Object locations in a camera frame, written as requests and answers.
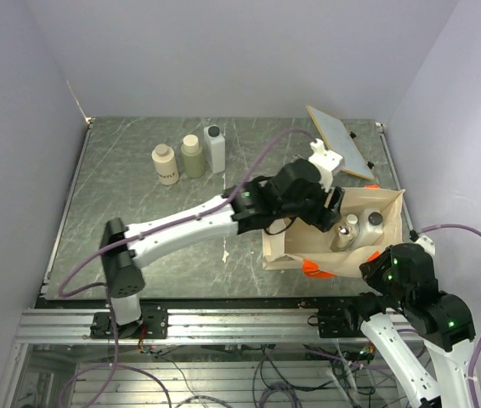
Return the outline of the clear silver top bottle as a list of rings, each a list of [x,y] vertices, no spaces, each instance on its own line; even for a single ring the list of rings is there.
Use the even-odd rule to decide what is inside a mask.
[[[333,229],[330,249],[333,252],[346,251],[356,237],[352,227],[347,225],[338,225]]]

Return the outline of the white bottle grey cap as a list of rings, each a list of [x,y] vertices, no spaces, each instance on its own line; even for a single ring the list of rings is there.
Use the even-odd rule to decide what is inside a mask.
[[[359,232],[357,235],[357,247],[373,246],[382,236],[384,217],[374,208],[365,209],[359,216]]]
[[[225,137],[216,125],[204,128],[204,141],[206,143],[205,154],[207,164],[212,173],[222,173],[225,171]]]

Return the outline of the beige canvas tote bag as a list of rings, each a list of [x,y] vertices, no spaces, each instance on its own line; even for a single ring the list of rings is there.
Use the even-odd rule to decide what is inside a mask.
[[[341,205],[342,219],[330,231],[321,232],[301,219],[287,227],[285,220],[271,224],[262,233],[263,267],[265,269],[296,269],[312,278],[329,275],[359,278],[359,266],[382,253],[387,247],[403,241],[403,190],[370,187],[346,188]],[[384,217],[383,234],[373,246],[357,247],[357,236],[346,251],[330,249],[333,229],[346,225],[348,214],[357,217],[368,208],[379,210]]]

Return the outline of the beige cap bottle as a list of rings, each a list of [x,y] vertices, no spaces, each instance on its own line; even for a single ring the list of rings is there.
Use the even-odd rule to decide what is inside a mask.
[[[203,149],[199,139],[194,134],[184,136],[181,146],[185,173],[193,179],[199,178],[205,172]]]

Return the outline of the beige round lid bottle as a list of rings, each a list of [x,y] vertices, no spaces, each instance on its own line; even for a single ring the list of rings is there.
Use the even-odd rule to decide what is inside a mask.
[[[174,150],[166,144],[158,144],[151,156],[159,181],[164,185],[177,183],[179,174]]]

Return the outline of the small white cap bottle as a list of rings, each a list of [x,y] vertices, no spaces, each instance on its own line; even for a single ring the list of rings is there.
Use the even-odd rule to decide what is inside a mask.
[[[356,214],[348,214],[345,218],[346,225],[348,226],[349,234],[351,236],[357,236],[359,233],[359,218]]]

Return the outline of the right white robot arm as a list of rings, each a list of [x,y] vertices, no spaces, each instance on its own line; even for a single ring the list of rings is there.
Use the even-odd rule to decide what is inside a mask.
[[[474,376],[475,328],[471,310],[444,292],[434,271],[435,245],[425,235],[373,252],[359,265],[370,292],[352,298],[342,312],[321,309],[308,318],[320,337],[338,323],[365,335],[396,376],[413,407],[481,407]],[[395,328],[388,309],[403,315],[433,362],[429,373]]]

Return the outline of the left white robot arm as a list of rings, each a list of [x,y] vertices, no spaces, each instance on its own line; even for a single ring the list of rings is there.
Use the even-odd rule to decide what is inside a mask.
[[[333,186],[342,167],[340,158],[297,159],[275,176],[259,176],[189,210],[149,223],[126,225],[120,218],[107,222],[100,260],[114,315],[108,327],[96,326],[94,338],[117,333],[122,338],[167,335],[157,313],[146,314],[139,301],[145,286],[143,268],[199,241],[261,230],[271,232],[279,220],[302,220],[327,232],[340,217],[345,191]]]

